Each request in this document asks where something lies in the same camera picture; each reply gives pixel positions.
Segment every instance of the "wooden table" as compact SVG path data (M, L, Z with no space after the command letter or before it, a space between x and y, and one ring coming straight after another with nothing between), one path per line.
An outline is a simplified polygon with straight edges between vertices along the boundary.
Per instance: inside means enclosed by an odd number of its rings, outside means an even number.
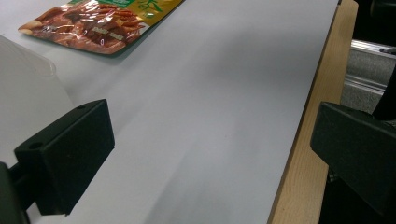
M328 172L310 147L318 105L340 103L358 4L338 6L268 223L318 223Z

